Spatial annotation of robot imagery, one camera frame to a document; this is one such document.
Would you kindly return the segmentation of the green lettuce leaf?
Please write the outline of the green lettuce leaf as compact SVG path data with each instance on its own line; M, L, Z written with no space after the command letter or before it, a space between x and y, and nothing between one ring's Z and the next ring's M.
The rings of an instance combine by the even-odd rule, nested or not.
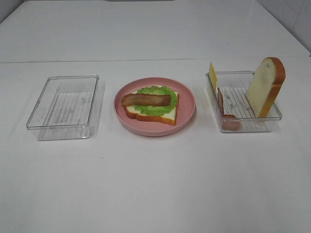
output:
M132 105L127 106L127 109L134 110L134 112L139 112L143 115L152 116L162 116L164 114L170 113L178 104L178 92L175 92L168 88L167 86L156 86L141 88L133 94L151 94L151 95L170 95L171 103L166 106L153 106L153 105Z

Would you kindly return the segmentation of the bread slice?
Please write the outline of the bread slice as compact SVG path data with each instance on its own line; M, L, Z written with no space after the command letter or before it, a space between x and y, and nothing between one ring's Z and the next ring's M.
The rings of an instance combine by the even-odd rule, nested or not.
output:
M266 57L261 62L246 91L246 97L255 117L264 118L268 116L285 78L285 68L280 59Z
M126 115L131 119L136 119L139 121L148 121L148 122L161 122L169 125L176 124L176 116L177 116L177 106L168 114L164 114L162 116L152 116L152 115L143 115L139 112L134 112L134 110L127 109L127 106L124 107Z

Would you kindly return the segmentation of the brown bacon strip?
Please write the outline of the brown bacon strip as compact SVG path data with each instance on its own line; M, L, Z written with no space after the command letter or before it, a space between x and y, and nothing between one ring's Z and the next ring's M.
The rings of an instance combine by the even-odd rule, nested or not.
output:
M167 106L170 104L170 95L152 95L137 93L125 95L121 99L121 105L123 107L130 105Z

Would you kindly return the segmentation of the yellow cheese slice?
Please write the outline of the yellow cheese slice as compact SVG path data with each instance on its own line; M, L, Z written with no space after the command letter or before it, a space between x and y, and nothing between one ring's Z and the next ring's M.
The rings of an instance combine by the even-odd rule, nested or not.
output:
M217 94L217 80L218 80L218 78L217 78L217 74L215 72L214 65L212 62L210 63L210 66L209 66L209 79L210 79L212 88L214 90L214 93Z

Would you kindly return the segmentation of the red bacon strip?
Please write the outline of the red bacon strip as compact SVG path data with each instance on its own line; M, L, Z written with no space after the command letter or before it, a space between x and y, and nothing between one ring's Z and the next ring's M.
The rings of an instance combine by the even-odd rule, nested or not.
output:
M241 128L241 123L237 121L235 115L225 114L223 95L220 88L217 88L218 105L221 111L221 129L225 131L237 131Z

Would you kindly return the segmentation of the pink round plate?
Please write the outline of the pink round plate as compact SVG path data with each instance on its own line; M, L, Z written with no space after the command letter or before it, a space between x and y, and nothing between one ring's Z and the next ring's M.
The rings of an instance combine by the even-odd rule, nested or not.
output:
M171 126L160 122L146 122L130 119L121 106L121 98L138 89L152 86L165 85L179 94L176 124ZM195 98L191 90L182 83L161 77L148 77L135 80L122 87L114 99L114 110L122 126L126 129L144 136L165 136L179 131L191 120L196 110Z

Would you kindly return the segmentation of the clear right plastic tray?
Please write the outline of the clear right plastic tray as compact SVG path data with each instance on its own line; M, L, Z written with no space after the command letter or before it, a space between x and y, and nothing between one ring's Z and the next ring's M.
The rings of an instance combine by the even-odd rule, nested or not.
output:
M223 95L225 114L235 115L241 123L237 131L225 131L221 129L221 111L218 105L218 96L212 88L209 73L206 73L207 92L215 114L219 129L223 133L250 133L270 132L277 123L282 120L282 114L273 104L266 118L256 118L246 98L246 91L254 76L253 71L220 71L217 72L217 88Z

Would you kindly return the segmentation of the clear plastic tray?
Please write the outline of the clear plastic tray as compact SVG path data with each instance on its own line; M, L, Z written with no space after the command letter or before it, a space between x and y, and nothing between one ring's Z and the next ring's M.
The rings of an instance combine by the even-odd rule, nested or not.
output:
M241 123L237 131L225 131L221 129L221 111L218 105L218 96L212 88L209 73L206 73L207 92L215 114L219 129L223 133L250 133L270 132L277 123L282 120L282 114L273 104L266 118L256 118L246 98L246 91L254 76L253 71L220 71L217 72L217 88L223 95L225 114L235 115Z
M89 138L98 127L103 93L97 75L49 77L26 129L38 141Z

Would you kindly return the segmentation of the clear left plastic tray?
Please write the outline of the clear left plastic tray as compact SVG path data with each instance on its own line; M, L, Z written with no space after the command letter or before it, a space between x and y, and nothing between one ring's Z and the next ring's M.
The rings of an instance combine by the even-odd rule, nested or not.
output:
M98 127L103 93L97 75L49 77L26 129L38 141L89 138Z

